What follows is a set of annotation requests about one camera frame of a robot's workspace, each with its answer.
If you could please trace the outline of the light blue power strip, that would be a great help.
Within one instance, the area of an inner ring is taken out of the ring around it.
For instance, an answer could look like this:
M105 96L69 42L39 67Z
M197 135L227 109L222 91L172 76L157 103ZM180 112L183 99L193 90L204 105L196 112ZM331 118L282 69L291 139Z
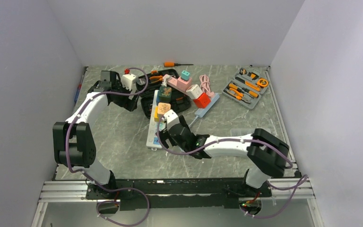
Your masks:
M210 98L209 104L205 108L199 108L195 112L195 116L198 118L203 118L206 113L213 107L213 105L219 100L219 93L215 93L214 97Z

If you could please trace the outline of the white cube adapter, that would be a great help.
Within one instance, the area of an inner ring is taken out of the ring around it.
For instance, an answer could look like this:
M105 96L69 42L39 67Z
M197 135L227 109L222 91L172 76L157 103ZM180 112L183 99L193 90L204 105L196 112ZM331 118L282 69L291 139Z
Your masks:
M196 100L203 94L203 91L198 84L193 84L186 90L186 94L190 99Z

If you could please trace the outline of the red cube adapter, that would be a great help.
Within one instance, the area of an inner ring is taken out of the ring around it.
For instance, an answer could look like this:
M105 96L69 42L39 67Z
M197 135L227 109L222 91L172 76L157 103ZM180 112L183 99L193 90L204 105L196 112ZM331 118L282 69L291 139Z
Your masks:
M210 104L211 99L206 93L202 93L197 99L194 99L193 102L197 108L204 109Z

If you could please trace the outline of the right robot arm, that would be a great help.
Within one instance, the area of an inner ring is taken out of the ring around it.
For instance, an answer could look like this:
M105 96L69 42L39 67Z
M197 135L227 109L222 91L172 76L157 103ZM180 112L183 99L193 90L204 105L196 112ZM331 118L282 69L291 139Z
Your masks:
M268 131L257 128L253 133L219 137L209 134L194 134L183 116L165 117L165 127L157 131L158 142L169 151L177 146L182 151L179 156L192 156L195 159L215 157L243 157L254 164L248 168L242 182L242 192L255 195L270 178L280 178L285 169L293 163L287 157L289 146Z

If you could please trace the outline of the black tool case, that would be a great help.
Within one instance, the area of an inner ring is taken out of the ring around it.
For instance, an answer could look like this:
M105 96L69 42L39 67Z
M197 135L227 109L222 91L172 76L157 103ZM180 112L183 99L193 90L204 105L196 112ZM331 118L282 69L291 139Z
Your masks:
M148 84L146 90L140 94L140 104L145 117L148 119L154 108L153 105L160 102L169 103L171 109L176 113L181 113L191 107L190 98L186 94L170 85L163 86L163 77L166 74L170 75L173 79L179 78L177 71L174 69L152 71L148 73L148 79L144 75L138 77L136 82L138 91L141 91Z

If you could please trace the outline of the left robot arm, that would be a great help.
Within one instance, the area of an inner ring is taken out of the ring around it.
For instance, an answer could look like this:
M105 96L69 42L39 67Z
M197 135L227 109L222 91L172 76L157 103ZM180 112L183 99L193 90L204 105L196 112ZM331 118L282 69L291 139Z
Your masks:
M111 103L129 112L137 108L138 77L125 69L124 74L111 70L101 71L100 80L87 91L81 106L64 122L52 128L54 159L70 172L81 172L98 187L106 199L117 192L114 173L96 159L96 145L92 127L99 114Z

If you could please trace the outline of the white power strip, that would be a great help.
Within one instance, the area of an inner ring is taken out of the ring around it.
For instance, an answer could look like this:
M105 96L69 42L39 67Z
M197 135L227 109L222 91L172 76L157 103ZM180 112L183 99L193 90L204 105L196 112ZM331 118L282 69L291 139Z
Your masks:
M158 122L156 122L155 118L154 118L155 109L156 109L157 103L158 103L158 99L157 99L158 92L159 92L159 90L156 90L154 92L154 99L152 102L152 110L151 110L150 122L149 122L149 128L148 128L148 134L147 134L147 140L146 140L146 146L151 150L162 149L161 145L158 142L158 137L156 136Z

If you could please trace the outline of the grey tool case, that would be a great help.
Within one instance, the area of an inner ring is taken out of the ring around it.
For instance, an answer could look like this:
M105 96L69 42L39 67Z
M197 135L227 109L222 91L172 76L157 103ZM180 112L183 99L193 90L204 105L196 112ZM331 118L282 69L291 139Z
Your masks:
M252 110L269 87L268 71L269 67L241 67L227 82L222 94Z

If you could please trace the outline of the pink power strip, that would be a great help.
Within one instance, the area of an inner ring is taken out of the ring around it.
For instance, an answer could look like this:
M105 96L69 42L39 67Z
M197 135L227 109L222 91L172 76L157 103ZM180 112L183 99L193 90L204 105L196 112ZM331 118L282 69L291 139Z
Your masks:
M171 86L182 93L186 93L186 90L192 85L192 79L189 78L188 80L183 80L181 77L176 79L171 75L165 74L162 76L162 83L163 86L166 84L167 86Z

